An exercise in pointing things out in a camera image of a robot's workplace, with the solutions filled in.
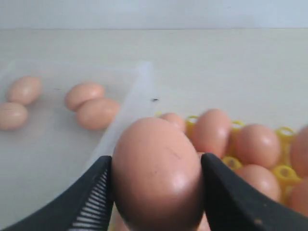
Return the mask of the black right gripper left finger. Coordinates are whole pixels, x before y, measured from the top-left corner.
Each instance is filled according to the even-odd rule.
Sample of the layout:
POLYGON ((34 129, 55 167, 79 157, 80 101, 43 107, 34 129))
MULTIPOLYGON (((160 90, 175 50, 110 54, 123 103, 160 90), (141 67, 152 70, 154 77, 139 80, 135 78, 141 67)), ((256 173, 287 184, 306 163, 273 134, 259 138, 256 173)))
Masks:
POLYGON ((110 156, 101 156, 67 190, 7 231, 106 231, 113 210, 110 156))

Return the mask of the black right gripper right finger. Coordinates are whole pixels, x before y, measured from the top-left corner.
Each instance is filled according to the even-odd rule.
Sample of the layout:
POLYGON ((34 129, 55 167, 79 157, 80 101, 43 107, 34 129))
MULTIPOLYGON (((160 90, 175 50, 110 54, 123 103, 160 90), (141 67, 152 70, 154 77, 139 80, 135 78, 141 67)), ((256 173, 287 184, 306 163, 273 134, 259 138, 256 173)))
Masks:
POLYGON ((203 154, 204 210, 212 231, 306 231, 307 217, 271 200, 214 154, 203 154))

